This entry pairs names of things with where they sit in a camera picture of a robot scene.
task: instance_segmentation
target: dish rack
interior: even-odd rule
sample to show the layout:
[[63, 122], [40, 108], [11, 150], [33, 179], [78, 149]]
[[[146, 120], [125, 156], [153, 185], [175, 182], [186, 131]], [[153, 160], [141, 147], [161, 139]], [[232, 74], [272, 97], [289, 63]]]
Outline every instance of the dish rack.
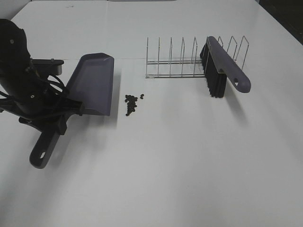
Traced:
[[[243, 42], [246, 43], [246, 49], [243, 52]], [[224, 47], [221, 36], [218, 37], [218, 42]], [[182, 38], [180, 57], [173, 58], [173, 40], [169, 42], [169, 57], [160, 58], [161, 44], [160, 37], [158, 39], [158, 54], [156, 58], [149, 58], [149, 38], [147, 38], [146, 46], [146, 78], [165, 79], [165, 78], [204, 78], [202, 62], [200, 59], [200, 51], [202, 47], [198, 47], [197, 39], [194, 38], [191, 57], [185, 57], [185, 39]], [[250, 43], [245, 36], [242, 37], [238, 48], [238, 42], [232, 35], [229, 39], [226, 52], [239, 65], [239, 53], [243, 52], [244, 58], [241, 64], [241, 69], [244, 68], [244, 63], [247, 57]]]

